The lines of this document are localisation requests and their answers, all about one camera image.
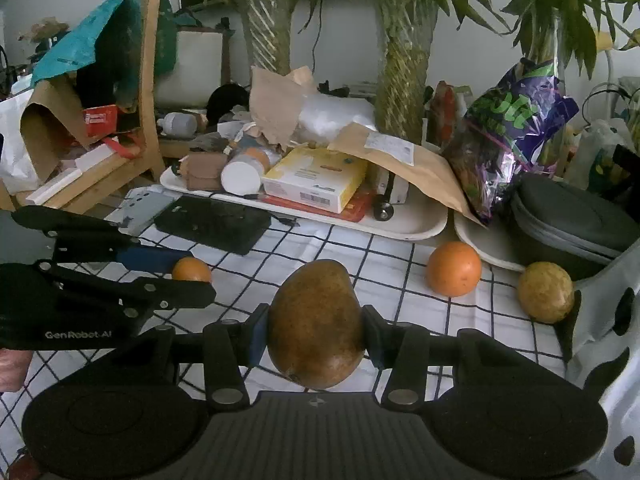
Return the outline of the small tangerine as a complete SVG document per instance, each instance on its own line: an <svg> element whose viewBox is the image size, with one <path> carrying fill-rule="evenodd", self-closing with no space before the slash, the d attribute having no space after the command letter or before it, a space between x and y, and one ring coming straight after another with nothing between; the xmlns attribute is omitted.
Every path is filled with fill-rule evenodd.
<svg viewBox="0 0 640 480"><path fill-rule="evenodd" d="M210 283L212 270L208 265L194 257L184 257L176 262L171 270L171 278L175 281Z"/></svg>

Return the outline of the brown potato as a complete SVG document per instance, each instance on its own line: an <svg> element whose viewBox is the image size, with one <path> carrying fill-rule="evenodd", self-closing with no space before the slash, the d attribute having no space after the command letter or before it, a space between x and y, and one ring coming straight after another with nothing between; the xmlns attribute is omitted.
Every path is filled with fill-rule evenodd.
<svg viewBox="0 0 640 480"><path fill-rule="evenodd" d="M362 309L341 263L308 262L283 282L269 308L267 347L276 369L306 388L334 387L356 370Z"/></svg>

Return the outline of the white painted plate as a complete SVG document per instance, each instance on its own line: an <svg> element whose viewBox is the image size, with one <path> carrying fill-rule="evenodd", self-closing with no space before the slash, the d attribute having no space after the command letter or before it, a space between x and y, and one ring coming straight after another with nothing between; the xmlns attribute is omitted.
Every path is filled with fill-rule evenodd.
<svg viewBox="0 0 640 480"><path fill-rule="evenodd" d="M29 350L0 350L0 392L17 392L23 385L34 352Z"/></svg>

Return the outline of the checkered white tablecloth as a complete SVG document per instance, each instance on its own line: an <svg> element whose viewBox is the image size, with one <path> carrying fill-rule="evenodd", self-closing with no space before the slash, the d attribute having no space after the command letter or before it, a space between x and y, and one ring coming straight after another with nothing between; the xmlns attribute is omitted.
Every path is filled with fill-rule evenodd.
<svg viewBox="0 0 640 480"><path fill-rule="evenodd" d="M414 244L306 219L277 218L271 218L270 227L245 256L165 234L152 224L144 231L139 229L142 244L190 250L206 262L217 292L216 301L206 309L160 311L143 330L167 324L183 334L200 332L219 320L244 321L258 304L270 301L277 286L304 262L331 259L348 271L360 304L372 304L387 321L419 324L439 335L475 328L553 373L565 375L553 328L531 321L516 301L517 273L483 263L477 286L454 299L427 286L424 271L432 251L456 239L451 223L439 236ZM9 466L24 453L20 427L30 401L106 352L39 351L32 357L24 387L1 393L1 479L6 479ZM264 390L303 391L277 372L267 352L257 366L240 370L251 401ZM366 356L331 391L374 392L380 400L388 376L389 370L377 370Z"/></svg>

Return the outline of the black flat device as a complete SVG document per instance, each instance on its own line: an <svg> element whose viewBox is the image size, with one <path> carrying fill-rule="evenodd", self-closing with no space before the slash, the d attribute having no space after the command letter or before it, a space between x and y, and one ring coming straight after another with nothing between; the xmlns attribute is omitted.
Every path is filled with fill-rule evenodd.
<svg viewBox="0 0 640 480"><path fill-rule="evenodd" d="M253 249L270 224L267 211L194 196L178 198L154 219L160 232L240 256Z"/></svg>

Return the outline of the small brown pouch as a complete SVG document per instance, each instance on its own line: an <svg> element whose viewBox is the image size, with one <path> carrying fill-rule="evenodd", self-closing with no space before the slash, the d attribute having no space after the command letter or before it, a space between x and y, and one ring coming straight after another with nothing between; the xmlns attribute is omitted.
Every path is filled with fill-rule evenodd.
<svg viewBox="0 0 640 480"><path fill-rule="evenodd" d="M219 192L221 173L228 164L228 156L216 152L190 153L180 162L180 176L189 191Z"/></svg>

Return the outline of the white oval tray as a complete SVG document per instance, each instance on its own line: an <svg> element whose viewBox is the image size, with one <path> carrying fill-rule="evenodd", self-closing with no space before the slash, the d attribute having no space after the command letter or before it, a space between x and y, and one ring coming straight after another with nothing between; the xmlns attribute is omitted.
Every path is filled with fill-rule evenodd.
<svg viewBox="0 0 640 480"><path fill-rule="evenodd" d="M387 237L391 240L403 240L404 242L423 242L437 236L446 228L448 221L448 209L437 200L432 200L423 195L416 188L410 188L405 205L396 205L394 207L394 215L390 220L375 220L372 214L367 212L359 222L351 222L326 216L325 214L317 214L316 212L268 204L261 200L254 200L254 198L205 191L189 191L184 181L176 176L170 168L167 168L160 176L160 185L171 192L266 210L279 217L296 217L332 224L332 226L340 226L341 228Z"/></svg>

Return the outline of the yellow-brown pear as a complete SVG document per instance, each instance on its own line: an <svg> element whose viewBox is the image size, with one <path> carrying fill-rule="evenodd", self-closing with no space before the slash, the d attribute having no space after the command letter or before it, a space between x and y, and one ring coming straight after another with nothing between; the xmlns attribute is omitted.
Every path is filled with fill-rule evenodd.
<svg viewBox="0 0 640 480"><path fill-rule="evenodd" d="M575 302L570 274L556 263L530 264L518 279L518 302L538 322L554 324L564 320Z"/></svg>

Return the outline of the dark grey zip case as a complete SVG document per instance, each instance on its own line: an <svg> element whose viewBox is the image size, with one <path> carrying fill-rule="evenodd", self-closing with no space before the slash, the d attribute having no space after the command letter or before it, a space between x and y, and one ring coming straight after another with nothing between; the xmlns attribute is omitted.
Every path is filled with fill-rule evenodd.
<svg viewBox="0 0 640 480"><path fill-rule="evenodd" d="M498 208L516 258L548 261L574 281L590 278L639 238L639 225L620 206L539 174L522 174Z"/></svg>

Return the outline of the yellow white box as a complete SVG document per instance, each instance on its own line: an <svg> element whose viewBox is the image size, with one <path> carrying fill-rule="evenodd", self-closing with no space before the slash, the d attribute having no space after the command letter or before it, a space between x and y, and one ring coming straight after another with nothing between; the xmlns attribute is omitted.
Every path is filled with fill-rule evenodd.
<svg viewBox="0 0 640 480"><path fill-rule="evenodd" d="M327 148L294 148L263 177L267 195L340 214L367 175L368 162Z"/></svg>

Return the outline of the brown paper envelope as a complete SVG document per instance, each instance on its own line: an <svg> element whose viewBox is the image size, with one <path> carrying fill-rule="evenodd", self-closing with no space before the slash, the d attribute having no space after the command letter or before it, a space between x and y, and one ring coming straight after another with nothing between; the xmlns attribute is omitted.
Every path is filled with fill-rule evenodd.
<svg viewBox="0 0 640 480"><path fill-rule="evenodd" d="M329 149L372 162L414 185L436 202L479 226L482 224L473 214L446 159L423 146L352 122L340 131Z"/></svg>

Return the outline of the cow print plush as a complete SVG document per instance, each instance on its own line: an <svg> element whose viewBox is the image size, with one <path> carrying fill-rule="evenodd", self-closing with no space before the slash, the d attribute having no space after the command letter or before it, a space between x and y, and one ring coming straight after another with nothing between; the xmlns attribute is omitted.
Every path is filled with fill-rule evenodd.
<svg viewBox="0 0 640 480"><path fill-rule="evenodd" d="M586 468L598 479L639 477L639 245L577 283L566 378L590 392L608 419Z"/></svg>

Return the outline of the crumpled brown paper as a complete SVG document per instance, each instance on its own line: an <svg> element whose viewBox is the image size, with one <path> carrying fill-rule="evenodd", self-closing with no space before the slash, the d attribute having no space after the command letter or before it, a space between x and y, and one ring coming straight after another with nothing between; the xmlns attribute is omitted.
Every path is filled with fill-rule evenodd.
<svg viewBox="0 0 640 480"><path fill-rule="evenodd" d="M286 76L254 66L250 114L257 131L268 144L286 148L297 128L306 97L317 92L308 66L296 68Z"/></svg>

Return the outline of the purple green snack bag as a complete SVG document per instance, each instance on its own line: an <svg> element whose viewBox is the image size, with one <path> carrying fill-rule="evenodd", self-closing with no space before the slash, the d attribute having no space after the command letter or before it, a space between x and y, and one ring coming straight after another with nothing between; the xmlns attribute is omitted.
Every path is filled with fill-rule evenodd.
<svg viewBox="0 0 640 480"><path fill-rule="evenodd" d="M578 112L554 62L523 58L477 98L442 149L472 214L488 224L518 174L548 174L544 147Z"/></svg>

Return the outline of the glass plant vase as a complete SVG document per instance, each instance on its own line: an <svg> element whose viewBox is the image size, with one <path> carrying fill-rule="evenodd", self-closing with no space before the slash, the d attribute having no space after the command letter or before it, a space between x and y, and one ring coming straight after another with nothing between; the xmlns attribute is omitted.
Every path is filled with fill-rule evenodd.
<svg viewBox="0 0 640 480"><path fill-rule="evenodd" d="M374 1L382 46L374 101L376 128L419 144L439 7L433 0Z"/></svg>

